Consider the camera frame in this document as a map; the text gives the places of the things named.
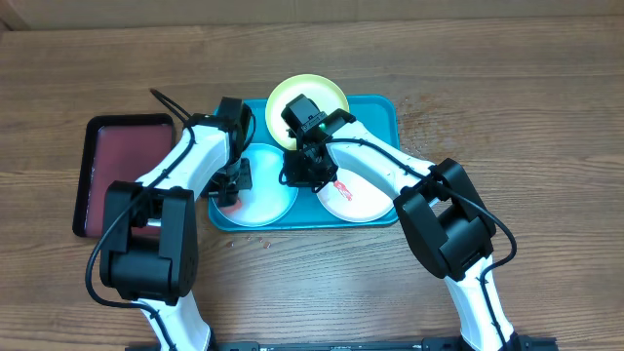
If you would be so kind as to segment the red and green sponge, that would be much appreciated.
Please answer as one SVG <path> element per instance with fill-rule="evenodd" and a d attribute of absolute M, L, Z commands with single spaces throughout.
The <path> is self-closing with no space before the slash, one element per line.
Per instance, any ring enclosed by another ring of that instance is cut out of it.
<path fill-rule="evenodd" d="M 233 205 L 220 207 L 219 209 L 225 214 L 230 214 L 239 211 L 242 207 L 243 204 L 241 200 L 237 199 Z"/>

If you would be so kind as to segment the light blue plate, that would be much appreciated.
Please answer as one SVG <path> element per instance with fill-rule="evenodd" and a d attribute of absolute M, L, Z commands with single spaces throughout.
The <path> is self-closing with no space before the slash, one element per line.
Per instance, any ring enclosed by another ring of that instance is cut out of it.
<path fill-rule="evenodd" d="M 258 228 L 278 221 L 291 209 L 298 189 L 279 183 L 284 152 L 266 143 L 252 143 L 243 153 L 251 164 L 253 187 L 242 190 L 236 198 L 243 207 L 225 214 L 209 201 L 208 214 L 213 224 L 222 230 L 235 231 L 239 227 Z"/>

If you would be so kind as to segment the yellow-green plate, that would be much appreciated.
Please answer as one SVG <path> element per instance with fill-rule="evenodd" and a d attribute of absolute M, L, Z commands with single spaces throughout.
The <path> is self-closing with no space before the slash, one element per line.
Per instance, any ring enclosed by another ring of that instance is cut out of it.
<path fill-rule="evenodd" d="M 271 93 L 265 108 L 265 121 L 270 135 L 287 150 L 295 150 L 296 143 L 289 136 L 289 126 L 281 116 L 288 102 L 299 95 L 310 98 L 327 114 L 350 107 L 346 95 L 330 79 L 315 74 L 300 74 L 281 82 Z"/>

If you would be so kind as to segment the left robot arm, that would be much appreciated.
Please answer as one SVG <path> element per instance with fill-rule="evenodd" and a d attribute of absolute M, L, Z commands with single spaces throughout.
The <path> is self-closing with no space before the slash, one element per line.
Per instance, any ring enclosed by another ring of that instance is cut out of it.
<path fill-rule="evenodd" d="M 192 294 L 199 263 L 195 203 L 208 197 L 230 207 L 240 191 L 252 188 L 250 162 L 242 154 L 255 118 L 238 98 L 223 98 L 216 113 L 206 115 L 152 94 L 184 131 L 152 171 L 108 186 L 102 235 L 85 285 L 101 305 L 140 310 L 158 338 L 157 349 L 209 350 L 213 333 Z"/>

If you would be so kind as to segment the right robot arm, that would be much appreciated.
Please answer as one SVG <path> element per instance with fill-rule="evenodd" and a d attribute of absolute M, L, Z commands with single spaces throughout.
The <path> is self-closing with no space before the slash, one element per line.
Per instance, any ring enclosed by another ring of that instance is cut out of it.
<path fill-rule="evenodd" d="M 279 180 L 318 193 L 340 169 L 371 183 L 392 199 L 409 248 L 433 276 L 444 280 L 460 318 L 464 345 L 509 350 L 515 331 L 493 282 L 491 242 L 506 227 L 487 210 L 465 170 L 452 159 L 417 159 L 372 135 L 351 113 L 327 114 L 304 95 L 281 112 L 295 140 Z"/>

